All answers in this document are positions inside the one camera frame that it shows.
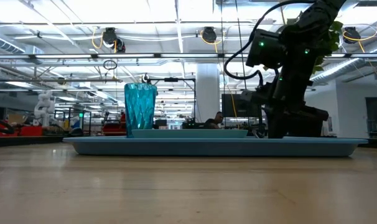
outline computer monitor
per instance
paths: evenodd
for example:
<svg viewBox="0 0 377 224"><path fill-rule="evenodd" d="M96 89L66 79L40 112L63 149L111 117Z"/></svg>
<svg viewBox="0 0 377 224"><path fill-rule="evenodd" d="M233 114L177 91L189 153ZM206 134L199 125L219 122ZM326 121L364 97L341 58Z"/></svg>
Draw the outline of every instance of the computer monitor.
<svg viewBox="0 0 377 224"><path fill-rule="evenodd" d="M158 126L168 126L167 120L165 120L165 119L157 119L156 120L156 125L158 125Z"/></svg>
<svg viewBox="0 0 377 224"><path fill-rule="evenodd" d="M233 109L233 101L236 108L236 114ZM259 108L256 104L242 100L240 94L222 94L221 109L226 118L234 117L259 117Z"/></svg>

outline desk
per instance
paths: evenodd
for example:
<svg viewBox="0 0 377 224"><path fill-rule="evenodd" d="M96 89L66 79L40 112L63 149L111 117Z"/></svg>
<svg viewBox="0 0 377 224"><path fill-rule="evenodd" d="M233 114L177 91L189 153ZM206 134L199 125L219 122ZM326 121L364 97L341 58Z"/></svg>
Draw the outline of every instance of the desk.
<svg viewBox="0 0 377 224"><path fill-rule="evenodd" d="M377 224L377 149L349 158L79 156L0 148L3 223Z"/></svg>

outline white robot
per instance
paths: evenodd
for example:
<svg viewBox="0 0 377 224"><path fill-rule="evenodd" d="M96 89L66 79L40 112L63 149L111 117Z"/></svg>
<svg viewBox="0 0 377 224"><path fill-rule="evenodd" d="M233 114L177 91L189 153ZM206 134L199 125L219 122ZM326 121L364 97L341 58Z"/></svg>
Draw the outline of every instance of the white robot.
<svg viewBox="0 0 377 224"><path fill-rule="evenodd" d="M35 107L34 115L34 126L40 124L39 120L42 119L42 126L49 126L50 114L54 113L54 101L50 100L52 96L51 90L42 91L38 96L38 104Z"/></svg>

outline green plant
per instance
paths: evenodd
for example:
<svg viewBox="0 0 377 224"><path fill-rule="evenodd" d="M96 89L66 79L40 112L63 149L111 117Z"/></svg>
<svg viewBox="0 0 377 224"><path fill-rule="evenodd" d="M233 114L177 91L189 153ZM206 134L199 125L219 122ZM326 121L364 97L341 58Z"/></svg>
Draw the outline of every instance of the green plant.
<svg viewBox="0 0 377 224"><path fill-rule="evenodd" d="M326 32L323 35L323 37L320 39L318 44L320 46L328 47L329 50L331 50L331 52L338 50L339 49L339 35L342 34L342 27L343 27L343 24L341 22L334 21L332 25L330 26L328 32ZM331 55L329 54L329 55L317 57L314 63L312 74L318 71L324 71L323 67L321 67L321 64L323 64L325 56L331 56Z"/></svg>

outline red machine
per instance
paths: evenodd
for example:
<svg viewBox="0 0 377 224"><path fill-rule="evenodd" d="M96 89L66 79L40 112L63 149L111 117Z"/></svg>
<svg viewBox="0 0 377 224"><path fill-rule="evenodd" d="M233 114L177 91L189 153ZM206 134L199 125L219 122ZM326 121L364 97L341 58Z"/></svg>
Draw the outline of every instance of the red machine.
<svg viewBox="0 0 377 224"><path fill-rule="evenodd" d="M120 120L109 120L109 112L106 112L103 125L103 134L105 136L125 136L126 135L126 116L121 112Z"/></svg>

